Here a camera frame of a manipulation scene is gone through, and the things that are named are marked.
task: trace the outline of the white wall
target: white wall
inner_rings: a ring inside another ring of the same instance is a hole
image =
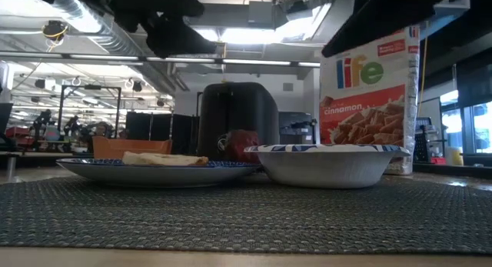
[[[189,92],[175,93],[175,113],[182,115],[196,115],[197,92],[202,92],[207,85],[221,83],[222,74],[182,74],[184,83],[190,88]],[[273,96],[279,112],[304,112],[304,82],[296,75],[256,75],[226,74],[229,82],[258,82]],[[293,83],[294,91],[283,91],[284,83]]]

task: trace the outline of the white paper bowl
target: white paper bowl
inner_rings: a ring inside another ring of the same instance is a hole
[[[330,189],[374,185],[393,157],[410,155],[396,145],[262,145],[244,151],[257,153],[276,182]]]

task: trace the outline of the woven placemat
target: woven placemat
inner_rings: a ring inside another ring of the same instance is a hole
[[[0,246],[492,254],[492,192],[395,178],[359,190],[249,180],[200,189],[78,178],[1,185]]]

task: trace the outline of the bread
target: bread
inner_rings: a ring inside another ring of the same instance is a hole
[[[186,155],[125,152],[122,159],[127,165],[205,166],[208,158]]]

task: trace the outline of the life cereal box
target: life cereal box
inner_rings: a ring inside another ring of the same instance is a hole
[[[414,150],[419,28],[321,60],[320,123],[324,144],[399,145]],[[386,173],[410,174],[412,157]]]

